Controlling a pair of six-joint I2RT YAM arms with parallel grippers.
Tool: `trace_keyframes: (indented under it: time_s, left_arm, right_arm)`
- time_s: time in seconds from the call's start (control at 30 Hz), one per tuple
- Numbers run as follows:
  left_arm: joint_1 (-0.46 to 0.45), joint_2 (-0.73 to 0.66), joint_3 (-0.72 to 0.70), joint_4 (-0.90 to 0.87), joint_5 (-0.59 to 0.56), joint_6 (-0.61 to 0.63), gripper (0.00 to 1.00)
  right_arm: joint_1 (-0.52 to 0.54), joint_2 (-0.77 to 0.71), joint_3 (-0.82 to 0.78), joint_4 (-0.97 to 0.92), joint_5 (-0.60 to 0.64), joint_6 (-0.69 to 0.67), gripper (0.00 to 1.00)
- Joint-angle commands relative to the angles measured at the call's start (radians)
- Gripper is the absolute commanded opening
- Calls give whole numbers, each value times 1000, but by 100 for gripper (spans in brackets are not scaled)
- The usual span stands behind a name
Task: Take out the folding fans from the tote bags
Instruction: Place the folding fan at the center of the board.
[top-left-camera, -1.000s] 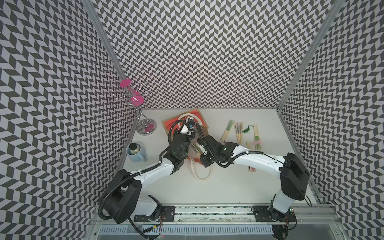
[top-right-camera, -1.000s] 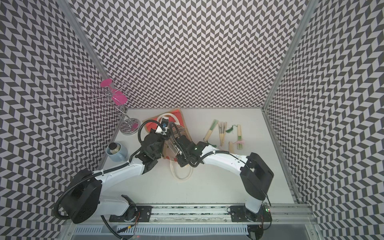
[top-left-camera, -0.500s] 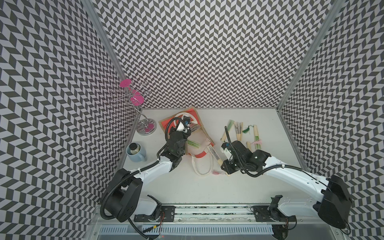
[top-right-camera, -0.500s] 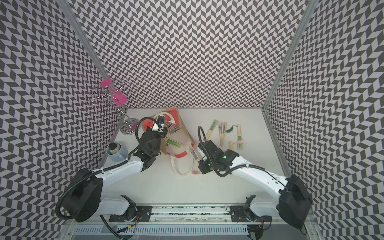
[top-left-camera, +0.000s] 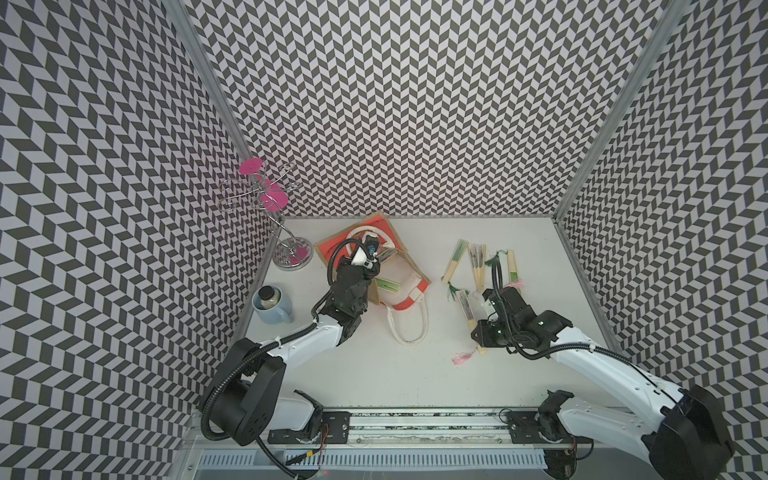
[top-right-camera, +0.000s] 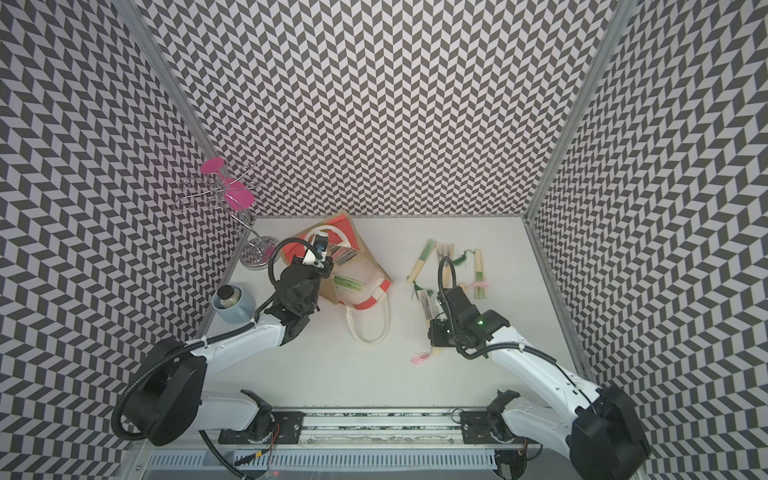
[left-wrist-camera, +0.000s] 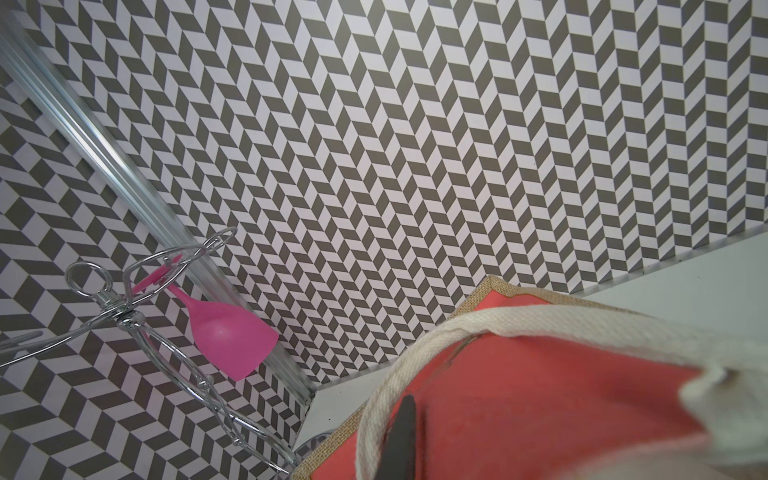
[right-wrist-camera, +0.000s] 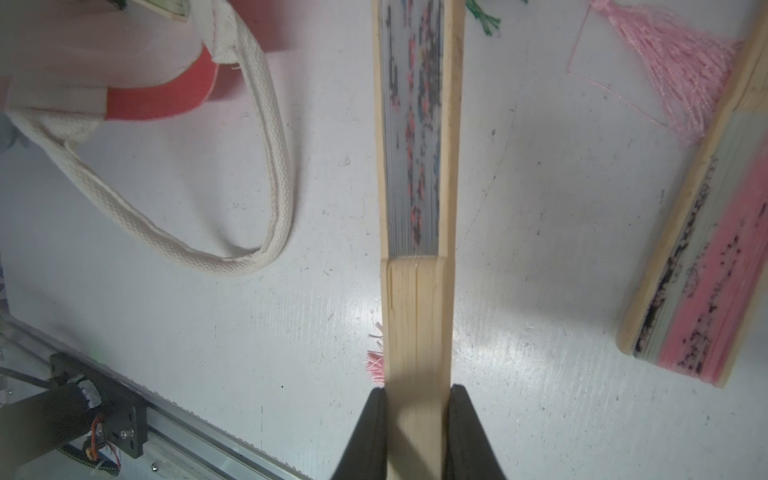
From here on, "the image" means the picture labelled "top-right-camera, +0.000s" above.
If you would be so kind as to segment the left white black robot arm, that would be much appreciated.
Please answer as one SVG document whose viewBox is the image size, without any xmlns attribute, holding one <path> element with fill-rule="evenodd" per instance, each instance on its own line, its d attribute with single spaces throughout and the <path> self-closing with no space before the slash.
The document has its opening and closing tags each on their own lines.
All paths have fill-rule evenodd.
<svg viewBox="0 0 768 480">
<path fill-rule="evenodd" d="M 332 269 L 330 260 L 297 260 L 243 326 L 191 342 L 166 338 L 156 343 L 118 397 L 112 432 L 122 440 L 163 446 L 189 430 L 251 429 L 267 404 L 250 390 L 216 393 L 207 384 L 228 368 L 295 340 L 317 311 L 320 283 Z"/>
</svg>

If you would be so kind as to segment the burlap red striped tote bag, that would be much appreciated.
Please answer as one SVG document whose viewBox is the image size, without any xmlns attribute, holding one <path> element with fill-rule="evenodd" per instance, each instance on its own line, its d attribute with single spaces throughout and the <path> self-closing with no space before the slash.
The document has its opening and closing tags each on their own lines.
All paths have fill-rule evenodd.
<svg viewBox="0 0 768 480">
<path fill-rule="evenodd" d="M 390 276 L 375 260 L 362 237 L 359 235 L 354 223 L 345 210 L 318 222 L 317 224 L 297 233 L 297 238 L 305 241 L 320 232 L 329 236 L 329 247 L 343 245 L 360 251 L 358 257 L 347 263 L 342 268 L 334 267 L 329 278 L 321 281 L 320 295 L 335 305 L 343 305 L 346 309 L 346 321 L 353 338 L 364 345 L 377 345 L 388 335 L 391 326 L 391 312 L 388 291 L 392 285 Z M 362 293 L 355 293 L 343 288 L 338 288 L 333 283 L 333 277 L 341 275 L 364 282 L 366 284 Z M 358 332 L 354 314 L 373 307 L 380 306 L 383 309 L 383 328 L 378 337 L 367 339 Z"/>
</svg>

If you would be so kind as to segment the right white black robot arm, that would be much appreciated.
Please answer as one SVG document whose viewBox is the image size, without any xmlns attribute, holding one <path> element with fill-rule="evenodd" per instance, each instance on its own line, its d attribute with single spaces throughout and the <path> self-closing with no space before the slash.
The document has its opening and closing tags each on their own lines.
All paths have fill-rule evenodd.
<svg viewBox="0 0 768 480">
<path fill-rule="evenodd" d="M 460 287 L 441 289 L 437 299 L 460 355 L 496 362 L 545 401 L 539 406 L 513 393 L 492 415 L 504 432 L 567 458 L 583 479 L 647 478 L 652 448 L 636 403 L 622 388 L 599 386 L 565 369 L 509 320 L 493 310 L 480 312 Z"/>
</svg>

